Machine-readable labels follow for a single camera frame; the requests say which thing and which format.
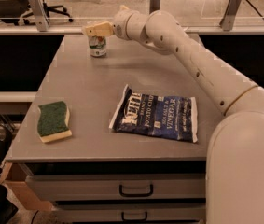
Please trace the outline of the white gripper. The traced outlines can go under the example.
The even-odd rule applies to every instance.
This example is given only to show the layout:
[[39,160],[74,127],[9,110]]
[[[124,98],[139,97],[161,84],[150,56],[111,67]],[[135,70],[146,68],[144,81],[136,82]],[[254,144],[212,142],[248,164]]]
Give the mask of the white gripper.
[[114,16],[113,25],[109,21],[91,23],[82,27],[82,32],[87,36],[108,37],[115,34],[118,38],[129,40],[127,25],[132,15],[137,14],[136,10],[130,10],[125,5],[120,6],[120,11]]

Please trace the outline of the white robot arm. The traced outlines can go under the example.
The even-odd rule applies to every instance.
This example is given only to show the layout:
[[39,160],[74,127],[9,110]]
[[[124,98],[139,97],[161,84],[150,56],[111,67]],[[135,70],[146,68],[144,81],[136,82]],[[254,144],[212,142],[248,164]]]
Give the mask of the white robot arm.
[[144,15],[122,7],[112,21],[82,31],[134,40],[184,65],[224,115],[207,151],[206,224],[264,224],[264,89],[191,39],[165,11]]

